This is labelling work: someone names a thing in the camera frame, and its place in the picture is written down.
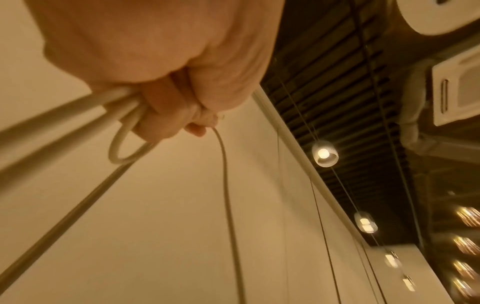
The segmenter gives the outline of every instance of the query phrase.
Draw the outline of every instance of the hand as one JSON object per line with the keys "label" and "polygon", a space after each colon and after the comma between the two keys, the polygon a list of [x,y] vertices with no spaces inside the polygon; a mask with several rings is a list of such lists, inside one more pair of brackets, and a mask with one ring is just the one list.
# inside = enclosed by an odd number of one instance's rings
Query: hand
{"label": "hand", "polygon": [[267,69],[283,0],[26,0],[45,56],[92,87],[137,84],[151,111],[136,132],[156,142],[202,136]]}

